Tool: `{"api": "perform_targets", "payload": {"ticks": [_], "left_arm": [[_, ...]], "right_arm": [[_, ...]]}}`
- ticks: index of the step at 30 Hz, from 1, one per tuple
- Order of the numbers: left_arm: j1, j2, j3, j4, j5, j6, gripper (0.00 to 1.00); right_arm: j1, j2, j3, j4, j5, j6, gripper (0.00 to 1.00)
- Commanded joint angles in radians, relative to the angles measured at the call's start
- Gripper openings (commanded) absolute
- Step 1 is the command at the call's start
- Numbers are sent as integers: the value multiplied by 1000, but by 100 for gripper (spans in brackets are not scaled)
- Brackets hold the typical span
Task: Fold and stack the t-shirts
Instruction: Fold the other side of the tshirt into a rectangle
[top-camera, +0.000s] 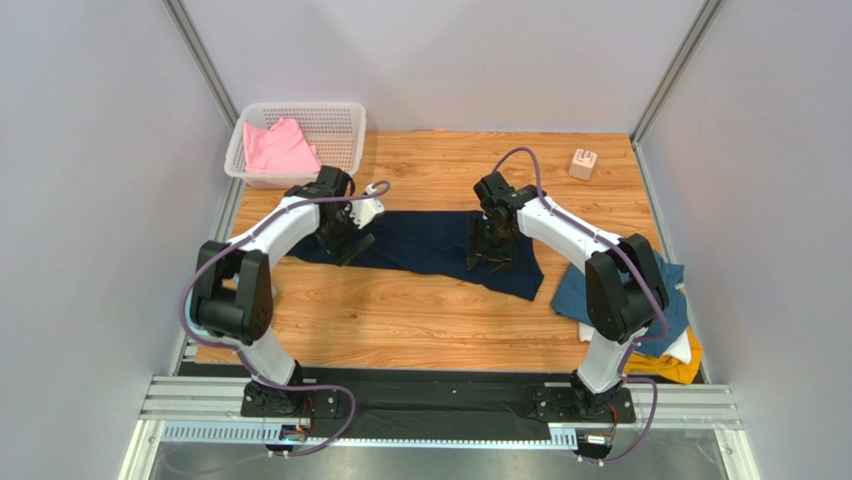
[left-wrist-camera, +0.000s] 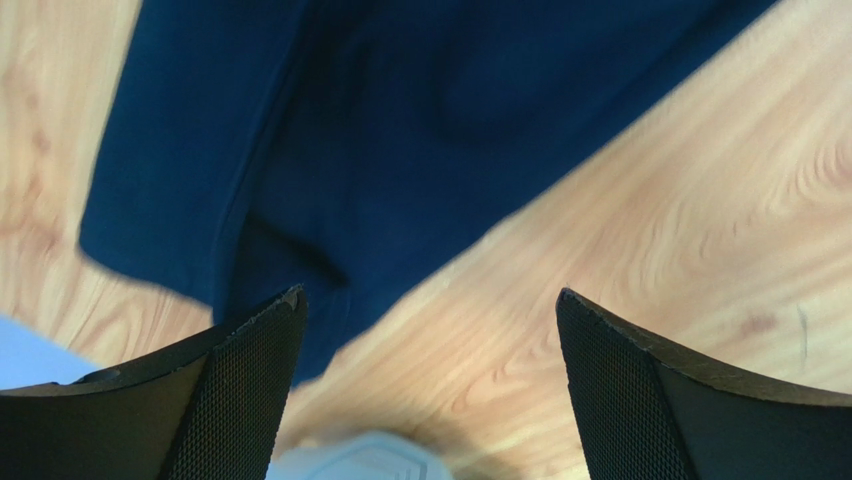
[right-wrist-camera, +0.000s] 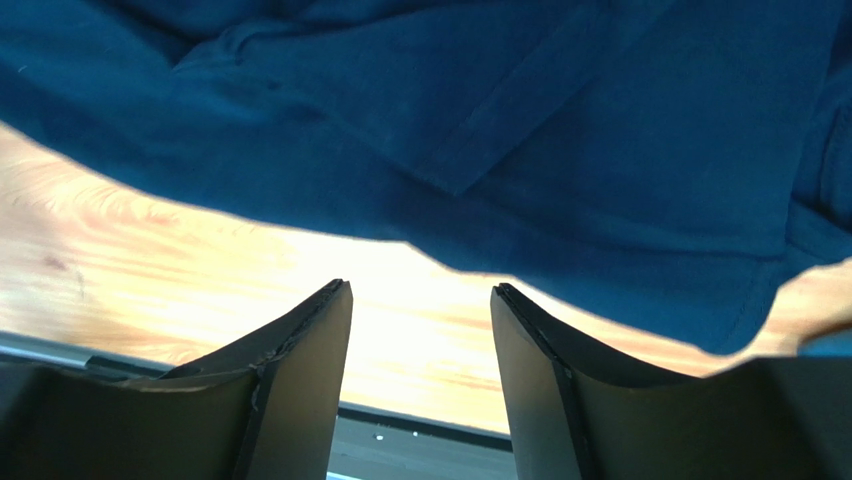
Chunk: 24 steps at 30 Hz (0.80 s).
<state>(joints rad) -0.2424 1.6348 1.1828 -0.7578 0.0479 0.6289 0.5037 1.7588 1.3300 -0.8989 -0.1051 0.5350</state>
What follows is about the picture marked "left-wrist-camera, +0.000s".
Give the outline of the navy blue t shirt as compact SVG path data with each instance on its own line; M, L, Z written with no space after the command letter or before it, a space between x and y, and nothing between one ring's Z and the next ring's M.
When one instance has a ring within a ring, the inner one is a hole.
M215 321L300 284L295 383L765 1L145 1L80 225Z

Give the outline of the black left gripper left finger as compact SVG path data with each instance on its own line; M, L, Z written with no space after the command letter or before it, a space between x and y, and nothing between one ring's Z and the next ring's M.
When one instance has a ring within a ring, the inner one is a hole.
M5 479L262 479L307 321L301 287L70 384L1 394Z

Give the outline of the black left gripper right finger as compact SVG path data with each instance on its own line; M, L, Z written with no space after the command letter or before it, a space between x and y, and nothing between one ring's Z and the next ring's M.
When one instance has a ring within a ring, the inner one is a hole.
M556 316L594 479L847 479L851 398L713 359L571 289Z

